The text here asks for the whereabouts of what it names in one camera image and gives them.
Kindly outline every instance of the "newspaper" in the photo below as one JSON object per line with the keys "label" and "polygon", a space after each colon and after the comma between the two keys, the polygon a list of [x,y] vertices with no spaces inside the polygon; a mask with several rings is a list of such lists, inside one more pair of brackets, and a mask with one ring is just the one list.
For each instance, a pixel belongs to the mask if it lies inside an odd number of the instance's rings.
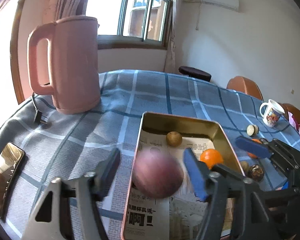
{"label": "newspaper", "polygon": [[[162,153],[169,153],[176,157],[184,171],[183,184],[174,196],[161,200],[144,196],[133,185],[128,202],[125,239],[186,240],[195,238],[207,203],[199,202],[199,199],[194,196],[183,163],[183,151],[191,148],[199,159],[202,151],[214,149],[213,142],[208,138],[183,137],[179,147],[171,147],[166,142],[166,135],[152,134],[142,130],[138,151],[145,147],[154,147]],[[231,223],[230,226],[224,227],[222,236],[230,228]]]}

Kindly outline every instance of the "stool seat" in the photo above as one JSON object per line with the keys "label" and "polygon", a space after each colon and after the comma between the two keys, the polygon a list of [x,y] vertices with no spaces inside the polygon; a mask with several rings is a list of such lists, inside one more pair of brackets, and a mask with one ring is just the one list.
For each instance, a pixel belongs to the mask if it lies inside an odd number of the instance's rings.
{"label": "stool seat", "polygon": [[194,67],[181,66],[179,68],[179,72],[183,75],[188,75],[189,77],[194,77],[208,82],[211,80],[211,75],[209,73]]}

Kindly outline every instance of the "blue gripper pad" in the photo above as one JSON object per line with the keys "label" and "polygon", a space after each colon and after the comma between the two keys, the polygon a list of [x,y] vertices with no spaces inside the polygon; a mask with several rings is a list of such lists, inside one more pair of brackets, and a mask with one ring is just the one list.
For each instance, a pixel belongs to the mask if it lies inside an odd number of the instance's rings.
{"label": "blue gripper pad", "polygon": [[271,157],[271,153],[269,152],[267,146],[261,143],[254,142],[243,136],[239,136],[238,138],[235,139],[235,145],[238,148],[250,152],[261,159]]}
{"label": "blue gripper pad", "polygon": [[205,201],[208,197],[206,192],[206,180],[209,178],[209,169],[204,162],[200,162],[195,157],[191,148],[183,152],[183,162],[189,174],[189,178],[194,189],[194,195]]}

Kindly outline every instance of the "table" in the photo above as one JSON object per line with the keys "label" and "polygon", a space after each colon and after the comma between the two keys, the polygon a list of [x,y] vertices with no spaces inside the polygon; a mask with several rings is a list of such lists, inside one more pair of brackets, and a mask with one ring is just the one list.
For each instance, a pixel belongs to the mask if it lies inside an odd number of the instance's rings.
{"label": "table", "polygon": [[[24,149],[28,160],[1,224],[11,239],[20,239],[31,209],[54,177],[77,178],[106,159],[113,147],[122,151],[122,160],[109,196],[98,203],[109,239],[120,239],[132,160],[143,112],[152,111],[197,117],[219,122],[240,161],[252,164],[245,151],[235,147],[234,139],[247,137],[246,128],[256,124],[258,136],[277,138],[300,151],[300,136],[282,117],[275,129],[262,122],[258,114],[262,101],[209,82],[186,76],[151,71],[120,70],[100,74],[101,103],[91,111],[63,115],[56,111],[50,96],[36,96],[38,108],[50,124],[33,123],[31,100],[0,128],[0,152],[8,141]],[[259,162],[265,170],[263,190],[282,186],[286,178],[274,170],[269,160]],[[76,239],[81,237],[75,199],[71,213]]]}

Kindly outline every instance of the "round nut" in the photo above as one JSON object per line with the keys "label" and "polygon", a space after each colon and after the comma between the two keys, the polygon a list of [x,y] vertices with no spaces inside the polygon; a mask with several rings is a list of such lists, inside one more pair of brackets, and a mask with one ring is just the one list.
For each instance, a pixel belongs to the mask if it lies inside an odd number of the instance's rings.
{"label": "round nut", "polygon": [[216,172],[216,171],[212,171],[212,172],[210,172],[209,176],[212,178],[218,178],[218,177],[220,177],[220,173]]}
{"label": "round nut", "polygon": [[95,176],[95,172],[94,171],[87,171],[85,174],[84,174],[84,177],[86,178],[90,178],[90,177],[93,177]]}
{"label": "round nut", "polygon": [[254,126],[252,124],[248,125],[247,127],[247,134],[252,136],[254,134]]}
{"label": "round nut", "polygon": [[62,179],[60,177],[55,177],[53,180],[51,180],[51,183],[57,183],[61,181]]}
{"label": "round nut", "polygon": [[253,182],[253,180],[250,179],[250,178],[244,178],[243,182],[246,183],[246,184],[251,184]]}
{"label": "round nut", "polygon": [[182,136],[178,132],[170,132],[166,136],[168,145],[178,147],[182,143]]}

